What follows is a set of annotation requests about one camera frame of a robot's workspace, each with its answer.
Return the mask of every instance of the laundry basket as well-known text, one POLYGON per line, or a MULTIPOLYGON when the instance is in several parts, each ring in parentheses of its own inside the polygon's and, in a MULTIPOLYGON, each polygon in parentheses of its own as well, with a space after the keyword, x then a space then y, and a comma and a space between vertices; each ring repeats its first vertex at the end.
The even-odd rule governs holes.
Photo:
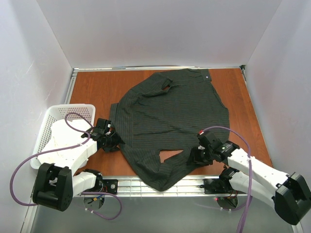
MULTIPOLYGON (((54 122, 65 118, 67 113, 79 113, 92 125, 95 118, 95 107, 92 104, 60 104, 50 107, 43 118, 43 122, 39 131, 37 141, 35 143, 34 154, 37 154, 43 150, 45 145, 51 138, 51 126, 54 122)), ((80 119, 77 115, 70 115, 68 119, 80 119)), ((30 165, 34 169, 39 169, 41 163, 37 158, 33 158, 30 161, 30 165)))

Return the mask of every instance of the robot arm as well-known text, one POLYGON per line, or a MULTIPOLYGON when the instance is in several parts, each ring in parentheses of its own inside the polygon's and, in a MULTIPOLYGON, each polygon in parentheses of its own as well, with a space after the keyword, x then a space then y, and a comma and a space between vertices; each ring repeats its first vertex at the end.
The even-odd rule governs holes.
MULTIPOLYGON (((81 143, 81 138, 87 137, 86 134, 81 136, 80 132, 69 129, 66 125, 59 125, 59 131, 53 134, 51 147, 53 149, 60 137, 61 141, 64 136, 74 138, 76 142, 81 143)), ((103 176, 99 171, 86 169, 78 175, 74 175, 77 169, 82 166, 90 156, 99 149, 107 152, 119 150, 117 145, 123 143, 120 136, 112 129, 111 122, 105 119, 98 119, 96 127, 87 130, 90 138, 87 143, 80 147, 51 152, 38 157, 42 164, 38 169, 35 180, 33 202, 41 204, 60 211, 66 210, 74 196, 83 191, 101 191, 103 188, 103 176)))
MULTIPOLYGON (((212 132, 198 134, 200 146, 191 150, 189 162, 211 165, 213 160, 223 162, 225 168, 219 179, 206 188, 218 192, 231 190, 248 192, 249 158, 247 153, 230 141, 222 143, 212 132)), ((305 179, 289 175, 267 166, 255 157, 252 161, 251 195, 271 207, 286 222, 297 225, 311 209, 311 192, 305 179)))

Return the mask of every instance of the wooden surface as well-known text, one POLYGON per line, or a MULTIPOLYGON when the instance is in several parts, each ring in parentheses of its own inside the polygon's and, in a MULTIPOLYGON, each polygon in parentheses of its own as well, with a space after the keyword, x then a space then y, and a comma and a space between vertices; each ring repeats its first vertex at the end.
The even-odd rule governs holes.
MULTIPOLYGON (((252 102, 240 69, 210 69, 212 84, 223 104, 229 110, 230 128, 240 133, 250 144, 252 156, 272 166, 264 143, 252 102)), ((70 103, 89 103, 96 107, 97 118, 109 119, 110 105, 117 103, 134 85, 148 78, 158 70, 79 72, 70 103)), ((245 144, 233 133, 229 140, 247 150, 245 144)), ((173 156, 176 151, 162 151, 161 160, 173 156)), ((106 176, 135 175, 120 151, 92 155, 82 168, 99 170, 106 176)), ((218 175, 223 164, 214 162, 212 166, 196 169, 191 175, 218 175)))

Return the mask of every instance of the orange wooden board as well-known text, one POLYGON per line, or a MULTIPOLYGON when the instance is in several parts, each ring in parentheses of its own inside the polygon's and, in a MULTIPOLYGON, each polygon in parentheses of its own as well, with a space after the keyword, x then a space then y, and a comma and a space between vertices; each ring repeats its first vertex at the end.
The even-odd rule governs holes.
MULTIPOLYGON (((89 103, 96 107, 97 118, 109 119, 110 106, 117 103, 133 86, 147 79, 159 70, 95 71, 79 72, 73 88, 70 103, 89 103)), ((240 133, 250 144, 252 156, 272 166, 261 130, 250 100, 240 69, 210 69, 212 84, 223 104, 229 110, 230 128, 240 133)), ((233 133, 229 140, 247 150, 245 144, 233 133)), ((162 151, 161 160, 177 154, 177 151, 162 151)), ((120 151, 92 155, 82 168, 101 171, 105 176, 131 176, 135 172, 120 151)), ((196 169, 191 175, 218 175, 223 164, 214 162, 212 166, 196 169)))

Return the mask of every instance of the white backdrop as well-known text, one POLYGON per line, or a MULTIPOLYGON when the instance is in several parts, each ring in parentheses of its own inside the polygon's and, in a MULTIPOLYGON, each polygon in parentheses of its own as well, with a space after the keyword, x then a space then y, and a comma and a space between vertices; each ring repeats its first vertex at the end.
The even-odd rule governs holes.
MULTIPOLYGON (((0 1, 0 232, 18 233, 27 207, 9 192, 14 169, 33 153, 48 107, 64 102, 72 69, 35 0, 0 1)), ((29 164, 15 191, 29 202, 34 185, 29 164)))
MULTIPOLYGON (((246 81, 275 168, 311 187, 311 1, 283 0, 246 66, 246 81)), ((302 219, 306 233, 311 213, 302 219)))
POLYGON ((72 67, 234 67, 281 0, 37 0, 72 67))

